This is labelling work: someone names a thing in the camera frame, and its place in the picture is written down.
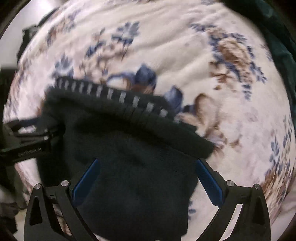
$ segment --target floor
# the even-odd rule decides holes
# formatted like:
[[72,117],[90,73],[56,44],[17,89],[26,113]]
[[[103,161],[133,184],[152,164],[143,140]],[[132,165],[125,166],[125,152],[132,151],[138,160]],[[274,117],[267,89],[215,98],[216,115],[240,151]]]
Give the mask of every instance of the floor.
[[[16,55],[22,43],[22,30],[37,24],[47,13],[62,5],[67,0],[31,0],[13,19],[0,39],[0,67],[16,66]],[[16,216],[18,232],[15,238],[24,240],[26,210]]]

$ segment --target metal screw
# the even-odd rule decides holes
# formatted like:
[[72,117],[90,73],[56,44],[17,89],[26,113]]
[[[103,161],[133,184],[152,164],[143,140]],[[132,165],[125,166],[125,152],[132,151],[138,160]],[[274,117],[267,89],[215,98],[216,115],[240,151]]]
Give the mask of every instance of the metal screw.
[[38,183],[38,184],[35,185],[34,188],[35,188],[36,190],[38,190],[39,188],[41,188],[41,185]]
[[68,186],[68,184],[69,184],[69,181],[68,181],[68,180],[65,180],[65,181],[62,181],[62,182],[61,182],[61,185],[62,185],[63,187]]
[[226,182],[226,184],[227,184],[228,186],[230,186],[230,187],[233,187],[233,186],[234,186],[234,181],[228,180],[228,181]]
[[260,190],[260,189],[261,189],[261,186],[260,186],[259,184],[257,184],[257,183],[254,185],[254,187],[255,187],[257,190]]

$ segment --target white blanket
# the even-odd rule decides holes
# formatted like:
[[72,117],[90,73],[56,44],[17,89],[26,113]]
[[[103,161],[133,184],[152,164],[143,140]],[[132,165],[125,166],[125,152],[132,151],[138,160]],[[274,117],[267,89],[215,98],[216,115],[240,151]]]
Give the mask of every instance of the white blanket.
[[[143,64],[156,79],[134,75]],[[58,75],[164,95],[216,145],[207,160],[214,170],[262,185],[273,223],[293,176],[294,127],[283,81],[249,20],[214,0],[69,1],[24,52],[5,121],[37,115]],[[40,182],[34,160],[17,170],[29,190]],[[196,240],[216,211],[198,184],[183,240]]]

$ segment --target dark green cloth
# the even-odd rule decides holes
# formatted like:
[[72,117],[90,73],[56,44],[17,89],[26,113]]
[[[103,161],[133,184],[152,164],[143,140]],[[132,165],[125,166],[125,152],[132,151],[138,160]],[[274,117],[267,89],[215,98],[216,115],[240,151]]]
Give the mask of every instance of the dark green cloth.
[[263,0],[223,0],[232,10],[250,19],[260,29],[284,81],[294,126],[296,126],[296,44],[276,11]]

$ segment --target blue gripper pad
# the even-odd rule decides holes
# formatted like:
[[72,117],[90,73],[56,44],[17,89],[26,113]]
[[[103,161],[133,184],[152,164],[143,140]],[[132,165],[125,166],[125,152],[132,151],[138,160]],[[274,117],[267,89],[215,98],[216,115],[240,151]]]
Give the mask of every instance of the blue gripper pad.
[[98,161],[98,159],[95,159],[73,189],[72,204],[74,207],[78,207],[83,204],[87,194],[90,192],[94,181],[100,174],[100,169],[100,162]]
[[201,160],[196,160],[195,172],[212,204],[219,208],[223,205],[223,192],[209,170],[203,165]]

